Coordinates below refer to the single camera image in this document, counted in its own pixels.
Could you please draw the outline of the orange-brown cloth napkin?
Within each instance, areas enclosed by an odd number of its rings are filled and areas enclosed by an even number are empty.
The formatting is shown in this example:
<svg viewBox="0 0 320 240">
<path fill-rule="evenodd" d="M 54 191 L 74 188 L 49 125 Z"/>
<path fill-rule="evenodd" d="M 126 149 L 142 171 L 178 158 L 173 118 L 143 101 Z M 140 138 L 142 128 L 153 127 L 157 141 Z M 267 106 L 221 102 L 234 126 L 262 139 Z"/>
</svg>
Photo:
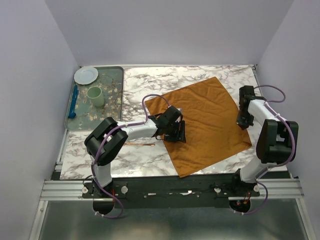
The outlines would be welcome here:
<svg viewBox="0 0 320 240">
<path fill-rule="evenodd" d="M 145 102 L 151 115 L 168 104 L 182 109 L 186 143 L 164 142 L 173 166 L 183 178 L 252 146 L 247 130 L 236 123 L 238 107 L 216 78 L 188 85 Z"/>
</svg>

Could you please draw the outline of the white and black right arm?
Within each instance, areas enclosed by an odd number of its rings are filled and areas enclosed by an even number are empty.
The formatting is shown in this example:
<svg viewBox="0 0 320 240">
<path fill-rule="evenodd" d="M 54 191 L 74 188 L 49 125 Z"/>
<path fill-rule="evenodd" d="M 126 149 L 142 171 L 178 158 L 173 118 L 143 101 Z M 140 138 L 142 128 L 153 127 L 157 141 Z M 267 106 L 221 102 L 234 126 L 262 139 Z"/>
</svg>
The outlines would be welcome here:
<svg viewBox="0 0 320 240">
<path fill-rule="evenodd" d="M 291 162 L 296 154 L 299 125 L 281 117 L 265 98 L 245 94 L 239 98 L 236 123 L 245 130 L 254 120 L 261 125 L 256 156 L 232 176 L 230 191 L 236 196 L 247 192 L 269 170 Z"/>
</svg>

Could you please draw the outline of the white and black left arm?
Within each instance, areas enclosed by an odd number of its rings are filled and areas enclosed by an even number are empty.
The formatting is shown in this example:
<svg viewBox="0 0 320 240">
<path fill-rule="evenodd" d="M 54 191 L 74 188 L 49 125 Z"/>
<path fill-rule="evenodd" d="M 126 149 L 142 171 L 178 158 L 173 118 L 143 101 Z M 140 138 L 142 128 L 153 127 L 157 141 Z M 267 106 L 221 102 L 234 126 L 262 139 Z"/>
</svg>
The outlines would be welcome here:
<svg viewBox="0 0 320 240">
<path fill-rule="evenodd" d="M 167 142 L 186 142 L 186 122 L 182 114 L 171 117 L 166 114 L 149 116 L 143 121 L 117 122 L 105 118 L 85 139 L 86 150 L 91 157 L 91 170 L 95 181 L 93 191 L 101 198 L 111 191 L 111 162 L 124 144 L 140 138 L 163 136 Z"/>
</svg>

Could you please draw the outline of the copper fork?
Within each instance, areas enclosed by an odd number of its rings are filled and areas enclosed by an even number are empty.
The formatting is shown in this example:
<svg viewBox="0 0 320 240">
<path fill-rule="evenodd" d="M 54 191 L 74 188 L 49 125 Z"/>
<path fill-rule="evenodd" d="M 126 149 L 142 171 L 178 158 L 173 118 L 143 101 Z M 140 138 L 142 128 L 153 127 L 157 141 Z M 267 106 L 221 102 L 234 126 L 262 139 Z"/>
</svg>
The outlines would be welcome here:
<svg viewBox="0 0 320 240">
<path fill-rule="evenodd" d="M 128 143 L 125 143 L 124 145 L 127 145 L 127 146 L 155 146 L 155 143 L 135 143 L 135 142 L 128 142 Z"/>
</svg>

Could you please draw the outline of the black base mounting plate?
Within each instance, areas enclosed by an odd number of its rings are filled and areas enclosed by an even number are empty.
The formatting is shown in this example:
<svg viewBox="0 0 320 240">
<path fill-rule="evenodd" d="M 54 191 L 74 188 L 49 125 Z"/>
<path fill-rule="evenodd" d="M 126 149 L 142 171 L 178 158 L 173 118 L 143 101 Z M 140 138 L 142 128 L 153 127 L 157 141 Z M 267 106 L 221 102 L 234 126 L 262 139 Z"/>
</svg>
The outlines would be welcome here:
<svg viewBox="0 0 320 240">
<path fill-rule="evenodd" d="M 109 206 L 113 195 L 125 209 L 228 208 L 237 200 L 260 196 L 256 183 L 244 183 L 238 173 L 178 176 L 115 177 L 103 190 L 84 183 L 82 197 Z"/>
</svg>

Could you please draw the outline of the floral teal serving tray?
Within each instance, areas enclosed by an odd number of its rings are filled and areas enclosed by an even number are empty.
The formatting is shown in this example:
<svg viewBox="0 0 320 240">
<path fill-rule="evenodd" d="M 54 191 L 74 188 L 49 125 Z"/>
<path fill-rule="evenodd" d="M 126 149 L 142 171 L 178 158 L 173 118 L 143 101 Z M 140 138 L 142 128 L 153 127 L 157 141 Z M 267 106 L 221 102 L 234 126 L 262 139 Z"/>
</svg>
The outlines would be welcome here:
<svg viewBox="0 0 320 240">
<path fill-rule="evenodd" d="M 64 126 L 69 131 L 95 129 L 102 120 L 122 118 L 124 69 L 83 66 L 73 77 Z"/>
</svg>

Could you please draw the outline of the light green cup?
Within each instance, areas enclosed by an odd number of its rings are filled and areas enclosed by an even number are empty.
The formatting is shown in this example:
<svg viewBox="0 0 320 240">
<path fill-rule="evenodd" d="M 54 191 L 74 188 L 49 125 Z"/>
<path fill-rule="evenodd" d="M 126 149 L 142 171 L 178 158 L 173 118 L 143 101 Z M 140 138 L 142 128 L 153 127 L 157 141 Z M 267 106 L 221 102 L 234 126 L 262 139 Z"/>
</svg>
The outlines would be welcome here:
<svg viewBox="0 0 320 240">
<path fill-rule="evenodd" d="M 102 89 L 98 86 L 92 86 L 87 91 L 87 97 L 91 101 L 91 103 L 99 108 L 104 105 L 104 96 Z"/>
</svg>

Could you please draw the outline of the blue plastic utensil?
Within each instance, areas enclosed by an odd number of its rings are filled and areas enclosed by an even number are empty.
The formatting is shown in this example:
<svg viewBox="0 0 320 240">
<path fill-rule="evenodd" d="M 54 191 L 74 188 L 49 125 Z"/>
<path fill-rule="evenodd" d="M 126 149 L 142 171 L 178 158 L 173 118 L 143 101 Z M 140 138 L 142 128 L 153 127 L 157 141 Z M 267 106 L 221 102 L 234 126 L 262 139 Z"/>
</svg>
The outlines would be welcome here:
<svg viewBox="0 0 320 240">
<path fill-rule="evenodd" d="M 76 103 L 78 99 L 78 94 L 79 94 L 78 86 L 75 85 L 73 88 L 72 96 L 71 96 L 71 103 L 70 103 L 70 108 L 68 113 L 69 119 L 74 119 L 76 117 L 75 108 L 76 108 Z"/>
</svg>

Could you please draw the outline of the white round plate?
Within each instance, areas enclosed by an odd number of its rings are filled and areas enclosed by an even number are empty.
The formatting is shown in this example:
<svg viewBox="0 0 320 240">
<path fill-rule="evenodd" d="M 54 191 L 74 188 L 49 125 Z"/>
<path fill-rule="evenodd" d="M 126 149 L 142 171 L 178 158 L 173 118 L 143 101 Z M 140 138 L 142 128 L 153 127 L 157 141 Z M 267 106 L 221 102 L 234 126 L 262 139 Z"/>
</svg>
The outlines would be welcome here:
<svg viewBox="0 0 320 240">
<path fill-rule="evenodd" d="M 74 74 L 74 81 L 78 85 L 89 85 L 98 78 L 99 72 L 95 67 L 84 66 Z"/>
</svg>

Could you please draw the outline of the aluminium frame rail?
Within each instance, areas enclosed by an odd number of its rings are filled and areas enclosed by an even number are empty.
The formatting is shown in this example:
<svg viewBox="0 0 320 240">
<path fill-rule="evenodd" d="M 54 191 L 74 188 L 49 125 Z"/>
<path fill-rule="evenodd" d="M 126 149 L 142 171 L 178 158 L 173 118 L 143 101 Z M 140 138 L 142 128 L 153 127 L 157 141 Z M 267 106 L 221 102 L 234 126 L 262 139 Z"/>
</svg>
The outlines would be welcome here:
<svg viewBox="0 0 320 240">
<path fill-rule="evenodd" d="M 263 199 L 301 199 L 304 197 L 303 188 L 299 179 L 261 179 L 260 183 L 266 186 L 267 191 L 260 187 L 259 196 L 252 200 Z M 83 184 L 78 180 L 45 181 L 40 194 L 41 201 L 84 201 Z"/>
</svg>

